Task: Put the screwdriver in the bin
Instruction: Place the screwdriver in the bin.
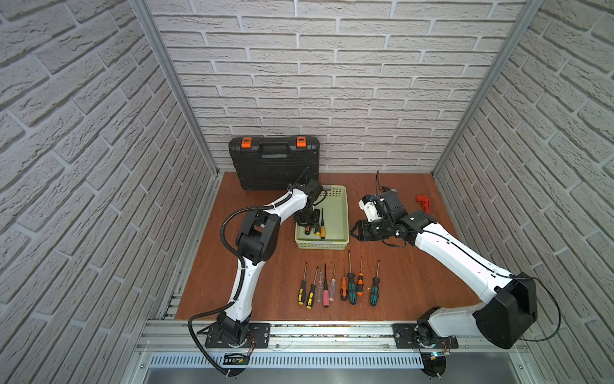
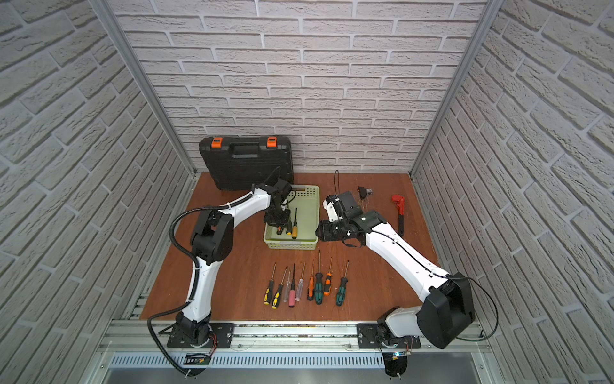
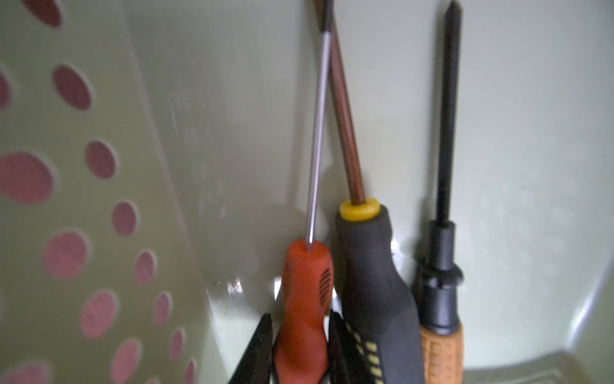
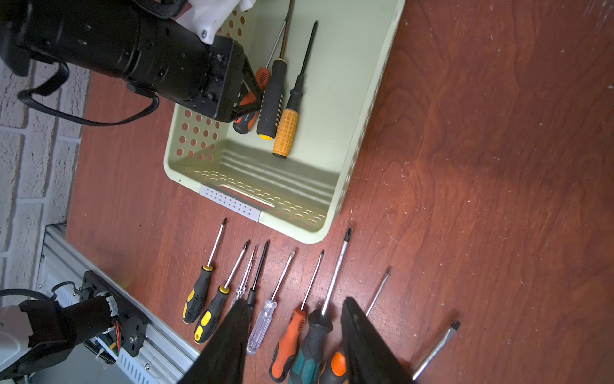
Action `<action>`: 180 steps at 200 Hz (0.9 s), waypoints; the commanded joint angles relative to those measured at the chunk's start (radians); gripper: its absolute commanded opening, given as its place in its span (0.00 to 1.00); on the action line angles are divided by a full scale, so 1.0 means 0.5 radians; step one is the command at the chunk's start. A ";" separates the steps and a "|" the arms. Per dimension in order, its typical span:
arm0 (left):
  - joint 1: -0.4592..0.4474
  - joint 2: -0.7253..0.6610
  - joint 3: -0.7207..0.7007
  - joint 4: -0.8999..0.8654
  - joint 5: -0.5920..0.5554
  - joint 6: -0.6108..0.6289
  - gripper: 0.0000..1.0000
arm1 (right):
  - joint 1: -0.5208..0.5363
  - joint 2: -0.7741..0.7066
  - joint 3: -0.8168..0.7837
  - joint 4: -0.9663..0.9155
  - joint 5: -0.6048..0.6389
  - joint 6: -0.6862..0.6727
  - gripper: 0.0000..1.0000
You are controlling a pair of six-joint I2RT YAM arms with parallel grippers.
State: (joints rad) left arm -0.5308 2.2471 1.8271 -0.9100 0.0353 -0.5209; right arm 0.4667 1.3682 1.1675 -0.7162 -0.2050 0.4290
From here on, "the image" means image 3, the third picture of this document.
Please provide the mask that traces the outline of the yellow orange handle screwdriver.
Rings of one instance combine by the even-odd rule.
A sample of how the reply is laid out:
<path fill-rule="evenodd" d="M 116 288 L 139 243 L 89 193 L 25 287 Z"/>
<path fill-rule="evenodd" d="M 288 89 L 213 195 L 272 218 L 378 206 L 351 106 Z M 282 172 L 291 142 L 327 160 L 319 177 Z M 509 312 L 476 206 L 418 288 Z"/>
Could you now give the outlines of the yellow orange handle screwdriver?
<path fill-rule="evenodd" d="M 429 223 L 428 253 L 418 267 L 417 304 L 428 383 L 461 383 L 464 375 L 457 294 L 464 275 L 454 260 L 456 224 L 450 217 L 462 19 L 461 4 L 450 1 L 443 15 L 435 216 Z"/>

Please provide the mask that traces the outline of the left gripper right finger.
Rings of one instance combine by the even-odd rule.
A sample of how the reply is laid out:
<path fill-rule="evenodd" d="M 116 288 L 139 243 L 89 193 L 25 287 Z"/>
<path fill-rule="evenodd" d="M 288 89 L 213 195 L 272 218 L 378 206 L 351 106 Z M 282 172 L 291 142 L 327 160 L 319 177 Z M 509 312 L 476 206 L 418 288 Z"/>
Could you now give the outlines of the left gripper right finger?
<path fill-rule="evenodd" d="M 356 342 L 339 313 L 329 316 L 329 379 L 332 384 L 374 384 L 374 377 L 363 362 Z"/>

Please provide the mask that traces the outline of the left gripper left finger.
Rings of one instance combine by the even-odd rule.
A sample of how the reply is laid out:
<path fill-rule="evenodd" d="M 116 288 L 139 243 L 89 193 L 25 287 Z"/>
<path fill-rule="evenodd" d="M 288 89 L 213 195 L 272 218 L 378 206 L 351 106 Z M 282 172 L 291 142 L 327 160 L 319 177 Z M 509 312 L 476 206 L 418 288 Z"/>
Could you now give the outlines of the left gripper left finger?
<path fill-rule="evenodd" d="M 229 384 L 269 384 L 272 366 L 273 321 L 262 315 Z"/>

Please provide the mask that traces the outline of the black yellow long screwdriver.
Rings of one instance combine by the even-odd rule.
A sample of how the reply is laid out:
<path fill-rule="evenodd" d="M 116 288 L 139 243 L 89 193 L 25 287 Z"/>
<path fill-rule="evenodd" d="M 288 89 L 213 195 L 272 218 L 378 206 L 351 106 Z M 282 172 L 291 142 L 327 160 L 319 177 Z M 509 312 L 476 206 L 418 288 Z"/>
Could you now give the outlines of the black yellow long screwdriver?
<path fill-rule="evenodd" d="M 345 260 L 342 310 L 337 313 L 374 383 L 423 383 L 417 304 L 393 264 L 389 212 L 365 194 L 335 19 L 328 79 L 350 191 L 336 216 Z"/>

